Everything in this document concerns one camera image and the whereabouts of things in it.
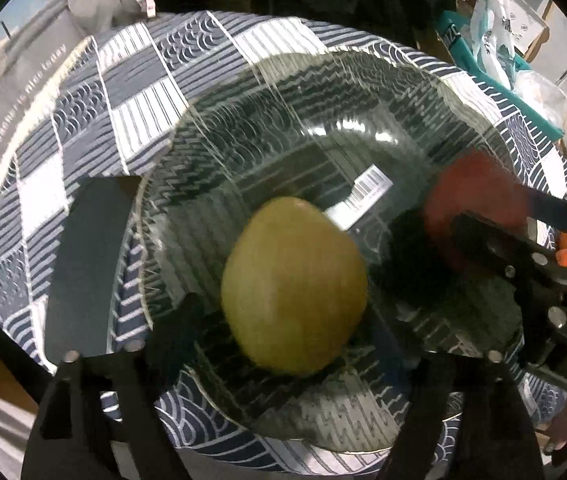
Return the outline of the red apple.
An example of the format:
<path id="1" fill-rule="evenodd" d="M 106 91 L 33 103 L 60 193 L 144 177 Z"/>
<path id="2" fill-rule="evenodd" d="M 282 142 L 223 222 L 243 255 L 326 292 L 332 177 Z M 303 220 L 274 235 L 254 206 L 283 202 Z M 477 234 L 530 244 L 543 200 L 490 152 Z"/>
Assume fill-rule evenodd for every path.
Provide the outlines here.
<path id="1" fill-rule="evenodd" d="M 530 206 L 523 186 L 494 157 L 470 151 L 440 172 L 423 205 L 423 223 L 432 236 L 448 237 L 453 220 L 467 211 L 524 233 Z"/>

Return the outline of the yellow-green pear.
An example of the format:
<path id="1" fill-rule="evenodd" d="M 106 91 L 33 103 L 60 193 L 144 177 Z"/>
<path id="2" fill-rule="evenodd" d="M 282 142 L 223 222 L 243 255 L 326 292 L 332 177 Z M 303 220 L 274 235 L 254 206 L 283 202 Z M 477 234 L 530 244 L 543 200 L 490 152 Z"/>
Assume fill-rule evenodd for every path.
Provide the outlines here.
<path id="1" fill-rule="evenodd" d="M 368 302 L 354 240 L 306 200 L 278 197 L 250 219 L 226 261 L 221 304 L 245 356 L 305 377 L 340 356 Z"/>

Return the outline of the clear glass bowl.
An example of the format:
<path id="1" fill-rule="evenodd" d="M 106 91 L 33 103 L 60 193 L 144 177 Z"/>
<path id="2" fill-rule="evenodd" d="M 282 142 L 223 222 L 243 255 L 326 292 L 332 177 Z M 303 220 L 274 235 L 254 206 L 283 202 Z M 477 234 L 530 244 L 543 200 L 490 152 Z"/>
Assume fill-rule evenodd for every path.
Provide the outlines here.
<path id="1" fill-rule="evenodd" d="M 394 443 L 421 349 L 504 349 L 500 281 L 457 282 L 419 231 L 441 169 L 523 165 L 462 73 L 356 51 L 278 54 L 215 84 L 142 181 L 142 302 L 194 341 L 184 364 L 227 422 L 361 456 Z"/>

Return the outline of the white printed plastic sack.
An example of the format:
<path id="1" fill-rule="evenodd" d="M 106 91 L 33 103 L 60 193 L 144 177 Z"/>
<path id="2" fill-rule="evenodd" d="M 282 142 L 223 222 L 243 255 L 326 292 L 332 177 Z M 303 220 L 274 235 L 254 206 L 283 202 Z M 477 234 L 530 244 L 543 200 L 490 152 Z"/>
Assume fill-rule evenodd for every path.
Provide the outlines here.
<path id="1" fill-rule="evenodd" d="M 513 90 L 518 70 L 510 0 L 475 0 L 470 18 L 470 38 L 473 53 L 479 55 L 486 70 L 491 70 L 489 58 L 498 58 L 496 68 L 501 67 L 507 73 Z"/>

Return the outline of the teal storage box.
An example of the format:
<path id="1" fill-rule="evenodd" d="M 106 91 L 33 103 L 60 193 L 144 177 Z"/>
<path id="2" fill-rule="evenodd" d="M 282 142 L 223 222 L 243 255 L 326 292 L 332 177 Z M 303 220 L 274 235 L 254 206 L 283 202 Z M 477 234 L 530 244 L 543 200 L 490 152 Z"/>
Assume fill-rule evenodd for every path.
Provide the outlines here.
<path id="1" fill-rule="evenodd" d="M 493 87 L 515 104 L 520 112 L 532 123 L 532 126 L 541 130 L 550 141 L 560 141 L 564 136 L 564 132 L 549 122 L 543 115 L 538 114 L 533 107 L 530 107 L 512 90 L 507 73 L 501 67 L 496 68 L 498 58 L 489 58 L 489 68 L 491 70 L 486 70 L 479 55 L 473 53 L 469 42 L 461 33 L 462 26 L 468 24 L 468 18 L 464 18 L 457 12 L 444 11 L 435 25 L 437 34 L 443 41 L 455 64 L 479 79 L 479 81 Z"/>

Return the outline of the grey printed tote bag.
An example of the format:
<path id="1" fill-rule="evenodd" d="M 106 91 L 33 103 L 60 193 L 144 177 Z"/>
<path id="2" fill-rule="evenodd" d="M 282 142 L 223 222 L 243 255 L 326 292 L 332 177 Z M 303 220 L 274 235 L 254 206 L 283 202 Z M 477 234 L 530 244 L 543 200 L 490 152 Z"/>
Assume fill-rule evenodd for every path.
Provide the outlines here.
<path id="1" fill-rule="evenodd" d="M 0 161 L 37 93 L 83 38 L 68 0 L 48 0 L 0 45 Z"/>

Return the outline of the grey crumpled clothing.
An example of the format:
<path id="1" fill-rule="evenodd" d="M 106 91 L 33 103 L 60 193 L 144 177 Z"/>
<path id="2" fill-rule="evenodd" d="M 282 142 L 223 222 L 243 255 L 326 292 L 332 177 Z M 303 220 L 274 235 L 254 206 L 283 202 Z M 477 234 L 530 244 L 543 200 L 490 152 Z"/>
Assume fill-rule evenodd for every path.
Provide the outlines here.
<path id="1" fill-rule="evenodd" d="M 157 16 L 154 0 L 67 0 L 78 27 L 86 35 L 152 20 Z"/>

